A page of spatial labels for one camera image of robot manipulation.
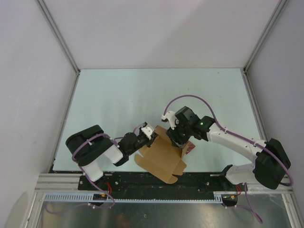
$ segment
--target light blue table surface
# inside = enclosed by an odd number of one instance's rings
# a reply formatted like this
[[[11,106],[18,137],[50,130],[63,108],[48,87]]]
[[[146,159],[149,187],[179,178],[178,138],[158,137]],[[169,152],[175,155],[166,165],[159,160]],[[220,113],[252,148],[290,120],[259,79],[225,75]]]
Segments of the light blue table surface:
[[[66,139],[98,124],[111,137],[123,136],[142,122],[169,128],[161,122],[168,102],[184,94],[207,100],[218,120],[230,130],[259,138],[240,69],[95,69],[82,70],[54,163],[54,171],[79,171],[71,160]],[[200,118],[212,116],[200,100],[182,98],[169,108],[191,108]],[[218,144],[190,139],[196,147],[184,161],[187,172],[222,171],[227,165],[250,163]],[[97,160],[104,171],[144,171],[134,161],[116,167],[104,156]]]

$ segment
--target cardboard box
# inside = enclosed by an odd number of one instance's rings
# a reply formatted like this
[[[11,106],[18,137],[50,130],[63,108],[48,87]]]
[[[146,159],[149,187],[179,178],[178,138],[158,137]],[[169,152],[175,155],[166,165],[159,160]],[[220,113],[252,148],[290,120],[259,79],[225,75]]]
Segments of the cardboard box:
[[[151,147],[142,147],[135,155],[135,162],[155,177],[167,184],[173,184],[177,177],[181,176],[187,167],[182,158],[186,154],[188,143],[182,148],[174,147],[166,134],[166,129],[157,126],[155,132],[158,134]]]

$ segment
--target white wall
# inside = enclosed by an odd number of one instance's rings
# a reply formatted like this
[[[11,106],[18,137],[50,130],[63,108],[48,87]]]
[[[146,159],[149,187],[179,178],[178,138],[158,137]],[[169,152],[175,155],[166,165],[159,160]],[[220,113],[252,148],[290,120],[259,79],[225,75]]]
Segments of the white wall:
[[[243,67],[279,0],[46,0],[83,68]]]
[[[76,74],[34,0],[0,1],[0,53],[4,227],[15,203],[17,214],[26,211],[38,175],[48,166]]]
[[[267,133],[291,160],[304,213],[304,1],[291,0],[249,71]]]

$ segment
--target cardboard flap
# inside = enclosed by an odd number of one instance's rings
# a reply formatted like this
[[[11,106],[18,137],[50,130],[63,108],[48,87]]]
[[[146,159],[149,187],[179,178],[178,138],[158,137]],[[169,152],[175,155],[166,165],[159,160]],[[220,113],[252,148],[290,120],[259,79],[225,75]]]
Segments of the cardboard flap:
[[[184,163],[182,160],[180,160],[180,162],[177,164],[177,166],[172,174],[181,176],[182,172],[184,171],[184,169],[186,167],[187,167],[186,163]]]
[[[137,165],[142,167],[143,169],[147,170],[149,173],[152,175],[156,176],[163,182],[167,184],[173,184],[177,181],[177,177],[172,176],[172,174],[166,172],[160,167],[155,168],[155,164],[152,162],[148,161],[147,159],[144,159],[142,156],[139,154],[135,155],[135,162]]]
[[[187,152],[189,146],[189,141],[183,146],[182,151],[181,151],[181,158],[183,158]]]
[[[171,139],[167,136],[166,132],[167,130],[160,126],[156,126],[155,128],[155,133],[157,133],[162,139],[171,143]]]
[[[147,147],[146,145],[144,145],[141,149],[139,149],[139,153],[141,153],[142,156],[145,156],[146,153],[148,152],[149,147]]]

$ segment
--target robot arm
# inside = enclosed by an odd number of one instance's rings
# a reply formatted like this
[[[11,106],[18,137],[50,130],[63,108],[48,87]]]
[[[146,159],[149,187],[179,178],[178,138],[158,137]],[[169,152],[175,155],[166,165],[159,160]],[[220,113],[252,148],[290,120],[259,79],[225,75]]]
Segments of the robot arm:
[[[276,189],[280,184],[285,175],[284,169],[267,152],[256,147],[256,143],[271,151],[287,169],[291,165],[278,140],[271,139],[265,142],[251,138],[255,143],[248,143],[227,133],[226,127],[225,130],[222,130],[213,118],[204,116],[200,119],[186,106],[176,113],[167,112],[162,116],[162,121],[170,123],[171,127],[167,130],[167,135],[173,146],[182,147],[193,136],[198,140],[203,139],[207,142],[221,144],[248,158],[252,162],[251,164],[228,165],[222,171],[221,176],[224,176],[231,184],[259,182],[270,189]],[[104,135],[104,131],[95,125],[70,136],[66,141],[72,154],[81,147],[74,159],[94,182],[105,179],[103,171],[96,162],[101,154],[104,154],[115,166],[120,166],[129,160],[131,154],[144,145],[149,147],[157,136],[154,128],[147,123],[140,128],[138,135],[127,133],[118,144],[109,137],[95,137],[98,134]]]
[[[106,134],[99,125],[95,125],[73,134],[66,140],[66,146],[72,154],[81,147],[74,159],[93,182],[104,179],[103,171],[96,161],[100,155],[105,155],[115,166],[121,166],[129,160],[131,154],[144,145],[150,147],[157,136],[154,128],[148,123],[139,128],[138,135],[127,133],[119,143],[102,135]]]
[[[227,166],[222,174],[232,184],[242,182],[259,182],[270,189],[276,189],[285,175],[281,165],[268,153],[255,146],[256,143],[269,149],[289,169],[291,163],[278,140],[271,139],[268,142],[251,138],[255,144],[250,144],[238,137],[221,130],[215,120],[209,116],[200,119],[188,107],[183,107],[178,112],[169,111],[162,116],[162,121],[169,122],[170,128],[167,135],[172,145],[181,147],[190,137],[198,140],[214,142],[226,146],[248,158],[252,163],[235,166]]]

